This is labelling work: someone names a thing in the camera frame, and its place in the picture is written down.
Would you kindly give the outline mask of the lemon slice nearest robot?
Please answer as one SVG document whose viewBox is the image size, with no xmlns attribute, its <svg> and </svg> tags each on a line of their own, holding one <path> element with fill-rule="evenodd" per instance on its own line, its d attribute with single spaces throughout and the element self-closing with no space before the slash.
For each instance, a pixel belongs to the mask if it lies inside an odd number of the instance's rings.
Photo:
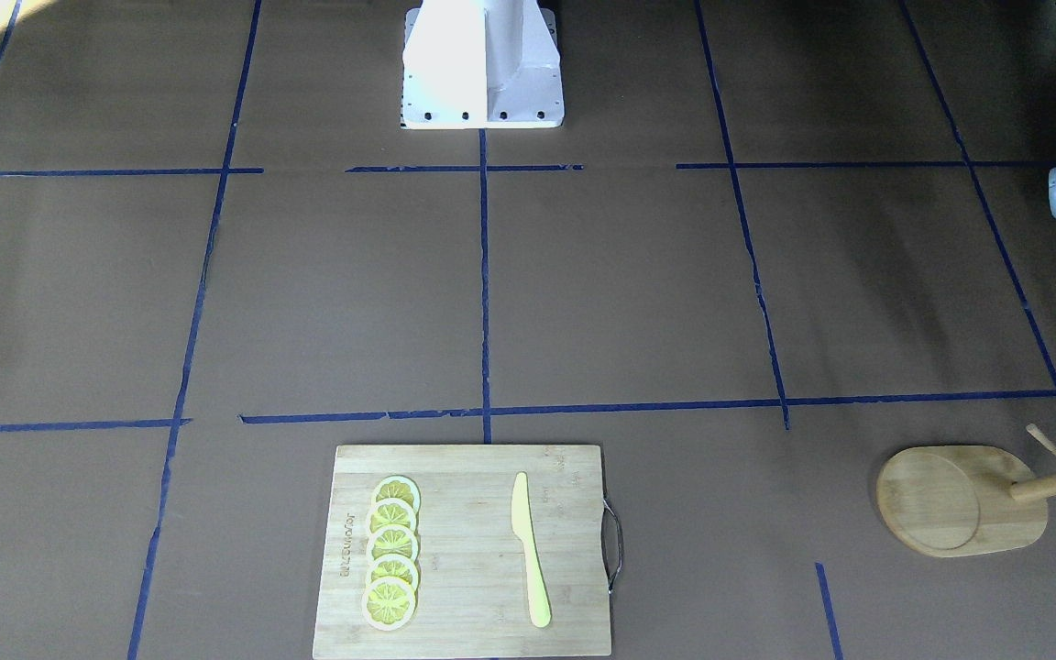
<svg viewBox="0 0 1056 660">
<path fill-rule="evenodd" d="M 390 475 L 379 480 L 373 490 L 372 499 L 400 499 L 411 507 L 414 512 L 422 509 L 422 492 L 419 486 L 403 475 Z"/>
</svg>

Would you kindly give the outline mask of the yellow plastic knife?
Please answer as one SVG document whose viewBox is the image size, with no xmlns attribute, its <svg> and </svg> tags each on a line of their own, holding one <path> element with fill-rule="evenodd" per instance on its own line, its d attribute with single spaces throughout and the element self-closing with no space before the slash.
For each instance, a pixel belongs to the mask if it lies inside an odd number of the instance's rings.
<svg viewBox="0 0 1056 660">
<path fill-rule="evenodd" d="M 525 600 L 527 600 L 529 618 L 533 627 L 545 628 L 552 623 L 552 605 L 550 605 L 544 572 L 542 572 L 539 551 L 534 535 L 531 513 L 531 494 L 529 479 L 525 472 L 517 472 L 512 482 L 511 492 L 511 529 L 521 543 L 523 552 L 523 571 Z"/>
</svg>

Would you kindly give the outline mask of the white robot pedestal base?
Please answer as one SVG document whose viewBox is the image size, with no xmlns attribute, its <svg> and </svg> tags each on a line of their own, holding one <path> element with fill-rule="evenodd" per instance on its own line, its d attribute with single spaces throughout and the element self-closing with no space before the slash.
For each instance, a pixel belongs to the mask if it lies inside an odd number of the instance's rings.
<svg viewBox="0 0 1056 660">
<path fill-rule="evenodd" d="M 402 67 L 403 129 L 565 121 L 554 1 L 423 1 L 406 13 Z"/>
</svg>

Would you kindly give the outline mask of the wooden cup storage rack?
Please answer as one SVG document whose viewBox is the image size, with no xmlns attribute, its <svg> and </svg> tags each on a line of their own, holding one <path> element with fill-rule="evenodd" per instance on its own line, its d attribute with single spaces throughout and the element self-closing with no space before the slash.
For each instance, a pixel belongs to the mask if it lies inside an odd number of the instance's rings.
<svg viewBox="0 0 1056 660">
<path fill-rule="evenodd" d="M 1053 455 L 1037 425 L 1027 432 Z M 904 448 L 876 472 L 874 502 L 885 527 L 929 558 L 983 557 L 1021 550 L 1043 536 L 1056 496 L 1056 473 L 1038 477 L 1005 448 L 924 445 Z"/>
</svg>

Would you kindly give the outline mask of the bamboo cutting board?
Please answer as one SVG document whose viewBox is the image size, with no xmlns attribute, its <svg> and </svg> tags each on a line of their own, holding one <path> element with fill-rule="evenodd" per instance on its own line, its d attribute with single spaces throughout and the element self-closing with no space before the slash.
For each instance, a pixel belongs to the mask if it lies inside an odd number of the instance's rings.
<svg viewBox="0 0 1056 660">
<path fill-rule="evenodd" d="M 532 626 L 523 547 L 512 533 L 517 472 L 529 479 L 533 535 L 552 623 Z M 607 656 L 611 573 L 605 568 L 602 450 L 595 445 L 343 445 L 335 452 L 314 659 Z M 414 480 L 420 586 L 395 631 L 370 627 L 369 510 L 390 475 Z"/>
</svg>

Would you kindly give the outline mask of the middle lemon slice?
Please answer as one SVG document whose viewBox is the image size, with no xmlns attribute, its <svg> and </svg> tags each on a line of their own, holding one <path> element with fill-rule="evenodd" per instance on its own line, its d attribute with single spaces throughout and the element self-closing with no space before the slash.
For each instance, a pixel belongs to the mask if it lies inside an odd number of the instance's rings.
<svg viewBox="0 0 1056 660">
<path fill-rule="evenodd" d="M 370 559 L 396 555 L 415 561 L 420 553 L 419 538 L 401 523 L 386 523 L 369 535 L 366 553 Z"/>
</svg>

